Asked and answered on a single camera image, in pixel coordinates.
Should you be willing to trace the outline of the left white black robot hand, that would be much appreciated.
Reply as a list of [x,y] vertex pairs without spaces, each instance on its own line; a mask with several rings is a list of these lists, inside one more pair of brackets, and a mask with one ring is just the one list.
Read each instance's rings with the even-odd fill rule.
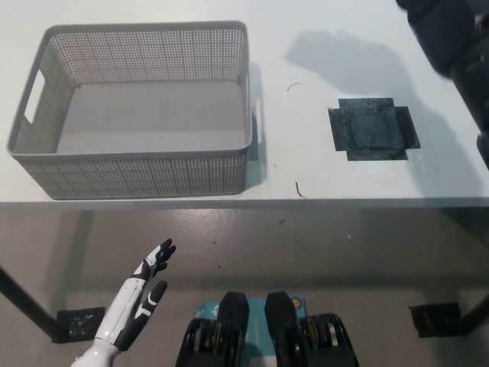
[[115,345],[117,338],[134,316],[147,283],[167,267],[167,261],[175,250],[172,239],[167,239],[142,260],[119,289],[96,332],[95,339]]

